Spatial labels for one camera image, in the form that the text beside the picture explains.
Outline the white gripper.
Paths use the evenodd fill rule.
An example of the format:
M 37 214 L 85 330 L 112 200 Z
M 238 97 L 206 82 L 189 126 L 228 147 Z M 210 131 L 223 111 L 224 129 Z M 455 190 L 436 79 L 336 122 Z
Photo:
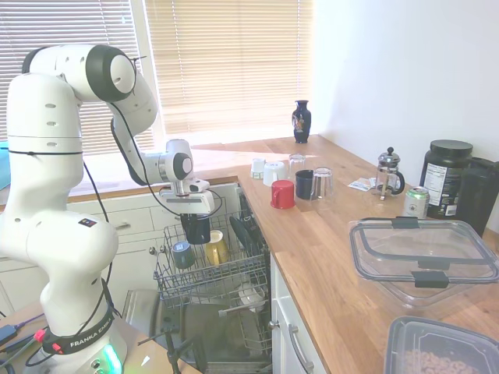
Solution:
M 202 186 L 199 191 L 188 191 L 185 195 L 176 195 L 173 190 L 161 189 L 159 192 L 162 204 L 171 212 L 176 213 L 180 218 L 182 229 L 189 228 L 188 214 L 201 214 L 200 220 L 207 220 L 214 212 L 214 196 L 209 187 Z

